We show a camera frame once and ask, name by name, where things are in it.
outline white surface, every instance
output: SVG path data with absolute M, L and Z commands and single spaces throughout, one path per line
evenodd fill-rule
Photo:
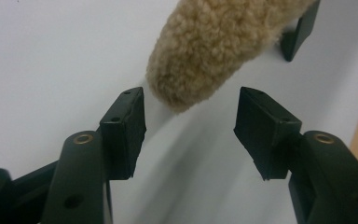
M 263 182 L 236 139 L 239 90 L 265 91 L 346 144 L 358 120 L 358 1 L 322 1 L 292 63 L 272 48 L 210 100 L 174 116 L 145 67 L 176 1 L 0 1 L 0 167 L 12 178 L 95 130 L 124 90 L 145 87 L 147 133 L 135 177 L 112 183 L 126 223 L 296 223 L 287 180 Z

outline beige fur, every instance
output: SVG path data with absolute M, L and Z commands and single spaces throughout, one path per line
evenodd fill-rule
M 152 92 L 175 112 L 209 98 L 315 0 L 181 0 L 149 58 Z

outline fluffy tan object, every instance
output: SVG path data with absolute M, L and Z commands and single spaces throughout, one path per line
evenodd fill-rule
M 181 0 L 149 58 L 152 92 L 175 112 L 209 98 L 315 0 Z

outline plush toy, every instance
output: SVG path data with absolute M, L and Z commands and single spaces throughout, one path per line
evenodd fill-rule
M 175 112 L 209 98 L 315 0 L 180 0 L 149 58 L 152 92 Z

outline sheepskin fabric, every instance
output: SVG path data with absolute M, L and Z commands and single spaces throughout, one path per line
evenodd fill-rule
M 213 93 L 315 0 L 181 0 L 150 55 L 151 91 L 175 112 Z

